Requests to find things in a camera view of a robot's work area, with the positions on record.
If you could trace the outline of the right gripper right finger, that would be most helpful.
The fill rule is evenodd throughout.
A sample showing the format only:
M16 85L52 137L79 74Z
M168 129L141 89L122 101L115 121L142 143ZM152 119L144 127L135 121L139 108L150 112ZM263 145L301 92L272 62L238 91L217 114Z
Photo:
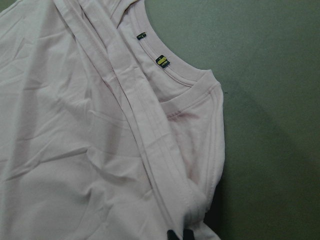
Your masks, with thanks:
M192 229L185 228L183 230L183 240L195 240L194 232Z

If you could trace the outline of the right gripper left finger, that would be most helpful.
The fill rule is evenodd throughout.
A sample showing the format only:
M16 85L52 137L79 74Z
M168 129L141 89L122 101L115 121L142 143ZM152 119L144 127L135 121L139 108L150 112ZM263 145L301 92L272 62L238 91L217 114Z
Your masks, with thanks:
M170 229L167 231L167 240L179 240L179 238L176 233L172 229Z

